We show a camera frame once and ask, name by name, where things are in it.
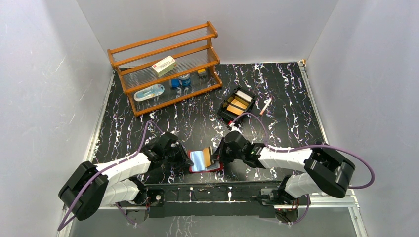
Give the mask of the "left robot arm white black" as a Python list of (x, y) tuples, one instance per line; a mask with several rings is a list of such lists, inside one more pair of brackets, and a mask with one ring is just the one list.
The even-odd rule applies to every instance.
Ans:
[(132, 155), (107, 163), (81, 163), (58, 193), (58, 197), (79, 220), (92, 216), (99, 208), (120, 202), (146, 205), (152, 198), (138, 175), (170, 166), (183, 169), (194, 163), (178, 137), (165, 132), (149, 144), (142, 144)]

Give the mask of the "black plastic card tray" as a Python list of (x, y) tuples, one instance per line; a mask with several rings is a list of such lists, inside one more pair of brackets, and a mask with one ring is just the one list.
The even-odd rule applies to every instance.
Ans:
[(256, 95), (244, 88), (236, 87), (226, 99), (221, 103), (217, 115), (226, 122), (232, 122), (234, 119), (236, 123), (240, 123), (244, 117), (239, 115), (243, 113), (250, 113), (256, 102)]

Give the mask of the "gold credit card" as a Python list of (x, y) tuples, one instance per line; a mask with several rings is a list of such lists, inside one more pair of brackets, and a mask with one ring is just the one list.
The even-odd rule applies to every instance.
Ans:
[(236, 115), (241, 115), (245, 112), (249, 103), (242, 100), (240, 97), (234, 96), (227, 100), (226, 110)]
[(203, 152), (203, 162), (204, 162), (204, 167), (206, 169), (209, 169), (213, 164), (214, 161), (211, 160), (211, 155), (213, 154), (213, 150), (212, 147), (206, 147), (202, 150)]

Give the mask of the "red card holder wallet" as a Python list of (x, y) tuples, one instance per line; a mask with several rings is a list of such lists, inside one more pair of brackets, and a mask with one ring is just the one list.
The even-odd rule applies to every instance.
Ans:
[(218, 160), (213, 160), (211, 158), (212, 155), (212, 147), (207, 147), (200, 151), (189, 151), (188, 156), (193, 163), (189, 167), (189, 172), (206, 173), (222, 170), (224, 168), (223, 163)]

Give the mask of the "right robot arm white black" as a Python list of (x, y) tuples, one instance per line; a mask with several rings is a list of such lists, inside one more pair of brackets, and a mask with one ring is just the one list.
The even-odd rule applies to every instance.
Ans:
[(212, 160), (230, 163), (236, 159), (253, 168), (285, 168), (299, 171), (287, 175), (275, 191), (261, 191), (262, 202), (292, 204), (301, 196), (323, 192), (343, 198), (355, 171), (355, 165), (327, 144), (308, 148), (273, 148), (263, 143), (251, 143), (239, 131), (223, 137), (211, 155)]

